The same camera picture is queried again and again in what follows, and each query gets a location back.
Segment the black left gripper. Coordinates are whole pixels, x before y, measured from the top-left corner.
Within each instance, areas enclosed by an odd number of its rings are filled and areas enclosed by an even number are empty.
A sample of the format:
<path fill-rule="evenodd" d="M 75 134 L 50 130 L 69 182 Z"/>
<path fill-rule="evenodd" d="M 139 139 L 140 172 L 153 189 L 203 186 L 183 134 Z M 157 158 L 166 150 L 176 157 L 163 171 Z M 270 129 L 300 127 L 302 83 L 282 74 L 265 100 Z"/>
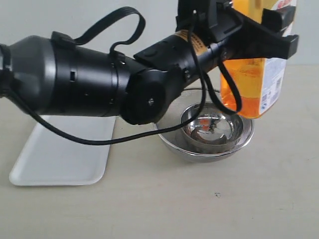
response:
<path fill-rule="evenodd" d="M 292 24 L 296 7 L 263 9 L 262 24 L 233 8 L 231 0 L 179 0 L 176 31 L 189 29 L 195 19 L 195 32 L 219 48 L 221 60 L 280 58 L 290 59 L 299 44 L 297 34 L 281 33 Z"/>

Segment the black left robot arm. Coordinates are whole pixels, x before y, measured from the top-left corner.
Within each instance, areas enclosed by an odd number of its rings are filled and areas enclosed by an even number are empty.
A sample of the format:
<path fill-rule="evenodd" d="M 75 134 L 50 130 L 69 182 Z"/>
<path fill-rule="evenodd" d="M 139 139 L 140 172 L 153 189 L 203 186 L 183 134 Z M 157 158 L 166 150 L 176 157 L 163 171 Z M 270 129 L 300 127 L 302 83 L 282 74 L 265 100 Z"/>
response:
<path fill-rule="evenodd" d="M 230 0 L 181 0 L 175 33 L 133 57 L 85 48 L 110 25 L 137 13 L 126 6 L 90 27 L 79 38 L 54 31 L 50 38 L 28 36 L 0 47 L 0 95 L 39 115 L 113 117 L 130 124 L 159 121 L 169 105 L 200 76 L 219 68 L 235 98 L 229 109 L 242 109 L 238 86 L 227 60 L 289 59 L 299 37 L 287 31 L 293 3 L 262 10 L 254 20 Z"/>

